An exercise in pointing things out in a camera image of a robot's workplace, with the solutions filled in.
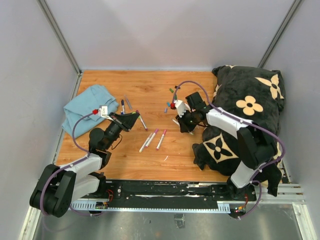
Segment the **pink cap marker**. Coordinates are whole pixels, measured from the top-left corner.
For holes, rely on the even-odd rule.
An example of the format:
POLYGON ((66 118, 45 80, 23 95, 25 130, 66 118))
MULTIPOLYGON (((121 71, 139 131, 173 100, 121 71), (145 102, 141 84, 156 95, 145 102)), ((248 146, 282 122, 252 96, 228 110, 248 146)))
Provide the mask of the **pink cap marker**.
POLYGON ((163 140, 164 140, 164 138, 165 138, 165 136, 166 136, 166 133, 167 133, 167 130, 165 129, 165 130, 163 131, 162 135, 161 135, 161 138, 160 138, 157 146, 156 146, 156 150, 157 150, 157 151, 160 149, 160 147, 161 147, 161 145, 162 145, 162 142, 163 142, 163 140))

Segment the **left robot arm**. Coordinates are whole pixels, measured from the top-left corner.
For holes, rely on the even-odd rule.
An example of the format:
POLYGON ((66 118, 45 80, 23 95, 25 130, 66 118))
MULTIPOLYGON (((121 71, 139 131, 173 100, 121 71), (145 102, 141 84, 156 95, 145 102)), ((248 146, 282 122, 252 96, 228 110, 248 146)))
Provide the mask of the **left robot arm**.
POLYGON ((110 113, 106 129, 96 127, 89 132, 85 156, 62 166, 49 164, 44 168, 29 205, 44 215, 60 218, 81 197, 103 197, 107 193, 106 177, 97 171, 108 164, 112 155, 109 148, 120 138, 121 132, 129 132, 139 117, 138 112, 110 113))

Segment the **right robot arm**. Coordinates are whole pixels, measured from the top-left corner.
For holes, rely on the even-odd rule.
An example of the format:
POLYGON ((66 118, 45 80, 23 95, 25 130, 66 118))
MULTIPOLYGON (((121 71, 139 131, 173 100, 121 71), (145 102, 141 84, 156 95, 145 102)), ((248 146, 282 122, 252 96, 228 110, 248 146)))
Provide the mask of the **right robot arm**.
POLYGON ((252 120, 206 104, 198 92, 186 100, 174 99, 170 107, 177 111, 181 133, 190 133, 198 125, 205 127, 202 143, 192 145, 194 164, 227 176, 227 196, 240 199, 276 154, 274 134, 252 120))

